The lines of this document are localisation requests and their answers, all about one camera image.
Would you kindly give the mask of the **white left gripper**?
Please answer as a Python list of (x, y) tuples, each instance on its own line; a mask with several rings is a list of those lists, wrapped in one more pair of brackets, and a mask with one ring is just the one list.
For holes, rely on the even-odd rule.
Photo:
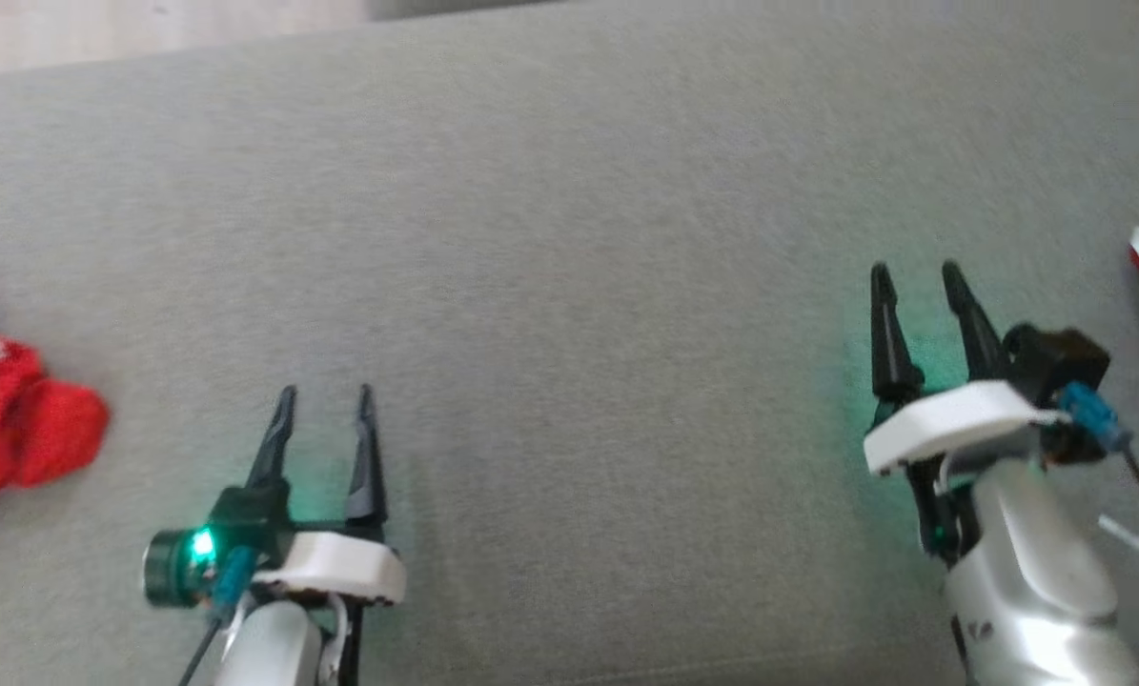
[[(281, 481), (296, 401), (297, 387), (282, 387), (246, 479), (247, 488)], [(260, 565), (252, 577), (253, 586), (290, 595), (335, 594), (364, 605), (398, 605), (405, 599), (407, 569), (383, 530), (390, 504), (370, 385), (359, 390), (355, 428), (355, 463), (344, 503), (346, 522), (298, 522), (292, 526), (289, 552), (280, 563)]]

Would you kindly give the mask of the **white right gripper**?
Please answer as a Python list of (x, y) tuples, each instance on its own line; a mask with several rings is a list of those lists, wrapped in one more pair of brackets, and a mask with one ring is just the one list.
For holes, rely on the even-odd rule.
[(871, 266), (871, 391), (884, 403), (912, 401), (865, 436), (865, 464), (872, 474), (983, 446), (1023, 428), (1071, 422), (1070, 413), (1038, 408), (1001, 379), (1008, 368), (1007, 354), (961, 266), (948, 259), (941, 266), (941, 277), (949, 311), (960, 326), (968, 379), (973, 382), (916, 400), (921, 397), (924, 374), (907, 348), (898, 292), (886, 263)]

